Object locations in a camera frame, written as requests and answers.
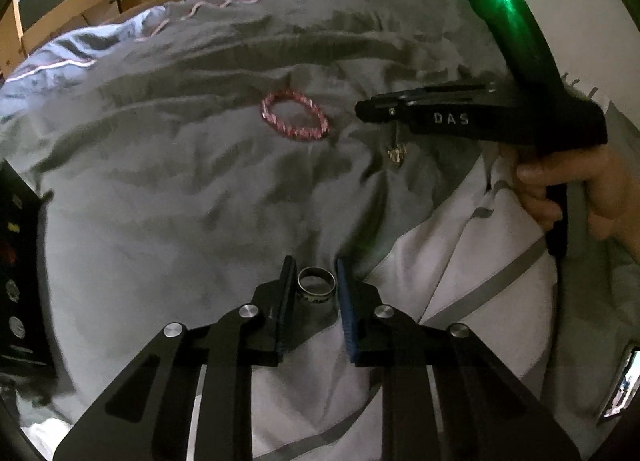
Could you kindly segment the small gold pendant charm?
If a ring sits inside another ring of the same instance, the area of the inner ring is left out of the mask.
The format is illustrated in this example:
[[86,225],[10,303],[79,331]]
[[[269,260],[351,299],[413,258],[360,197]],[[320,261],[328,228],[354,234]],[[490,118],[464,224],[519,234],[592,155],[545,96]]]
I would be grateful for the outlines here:
[[407,155],[407,147],[403,143],[396,143],[393,148],[386,151],[387,158],[397,167],[404,163]]

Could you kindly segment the black open jewelry box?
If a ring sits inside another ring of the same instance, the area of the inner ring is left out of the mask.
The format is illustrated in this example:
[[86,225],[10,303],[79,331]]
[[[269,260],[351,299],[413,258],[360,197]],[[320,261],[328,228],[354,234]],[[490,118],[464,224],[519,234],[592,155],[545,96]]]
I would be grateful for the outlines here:
[[38,229],[42,202],[1,162],[1,372],[56,377],[40,296]]

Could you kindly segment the grey blue striped duvet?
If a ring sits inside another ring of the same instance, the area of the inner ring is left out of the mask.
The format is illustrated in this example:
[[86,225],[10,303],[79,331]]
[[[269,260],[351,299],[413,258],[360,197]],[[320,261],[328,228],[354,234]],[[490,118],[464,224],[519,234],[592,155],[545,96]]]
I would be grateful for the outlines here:
[[346,254],[413,319],[469,325],[592,455],[639,336],[637,262],[588,240],[558,276],[492,144],[354,111],[505,68],[467,0],[180,0],[36,51],[1,89],[2,158],[52,194],[60,378],[1,386],[27,437],[51,458],[163,325],[217,320],[286,255]]

